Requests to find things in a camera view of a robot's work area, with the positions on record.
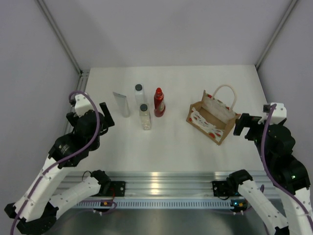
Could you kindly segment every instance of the black bottle cap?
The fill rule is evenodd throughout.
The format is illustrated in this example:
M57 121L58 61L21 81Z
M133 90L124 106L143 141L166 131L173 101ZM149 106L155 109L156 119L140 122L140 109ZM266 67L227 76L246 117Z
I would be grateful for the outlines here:
M140 110L143 111L143 112L147 111L147 110L148 110L148 105L142 104L142 105L140 106Z
M141 84L137 84L135 86L136 91L141 91L142 90L142 85Z

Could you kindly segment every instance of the red bottle cap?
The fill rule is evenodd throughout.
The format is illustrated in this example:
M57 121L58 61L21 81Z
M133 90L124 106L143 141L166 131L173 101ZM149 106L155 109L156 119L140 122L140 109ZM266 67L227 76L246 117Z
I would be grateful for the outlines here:
M162 94L162 89L160 87L156 89L156 94Z

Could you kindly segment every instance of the red bottle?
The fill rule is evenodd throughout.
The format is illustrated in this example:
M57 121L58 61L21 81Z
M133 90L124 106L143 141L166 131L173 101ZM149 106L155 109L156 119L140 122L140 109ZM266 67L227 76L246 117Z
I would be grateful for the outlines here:
M155 116L161 117L165 112L164 94L161 88L157 88L155 93Z

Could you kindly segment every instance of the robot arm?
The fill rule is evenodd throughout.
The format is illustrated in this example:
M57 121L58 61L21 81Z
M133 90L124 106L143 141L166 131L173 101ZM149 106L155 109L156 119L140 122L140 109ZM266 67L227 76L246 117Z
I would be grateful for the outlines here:
M73 131L55 141L43 168L25 195L16 203L5 207L10 218L19 220L17 228L22 234L45 233L64 212L78 202L98 193L104 194L109 189L111 180L104 171L97 170L85 181L61 194L53 195L73 167L100 146L100 136L114 126L105 103L100 104L104 115L99 113L99 119L84 93L76 95L71 104L75 106L76 112L68 113L67 119L73 126Z
M266 117L242 114L236 122L234 135L240 135L244 127L250 128L245 138L255 143L265 170L281 197L287 219L262 194L247 171L230 174L227 183L233 193L238 192L249 201L270 235L313 235L308 173L303 164L292 155L295 140L289 129L283 126L286 108L283 104L276 104L275 110L271 110L272 105L273 103L264 106ZM271 125L262 145L263 130L266 127L264 121L268 118Z

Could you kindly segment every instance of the bottle cap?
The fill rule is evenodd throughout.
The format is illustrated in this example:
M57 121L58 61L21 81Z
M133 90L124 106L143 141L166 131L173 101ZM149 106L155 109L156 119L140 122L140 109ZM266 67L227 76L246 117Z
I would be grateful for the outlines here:
M158 87L158 88L156 89L156 93L157 93L157 94L162 94L162 89L161 89L160 87Z
M142 104L142 105L140 106L140 110L143 111L143 112L147 111L147 110L148 110L148 105Z
M142 90L142 85L141 84L137 84L135 86L136 91L141 91Z

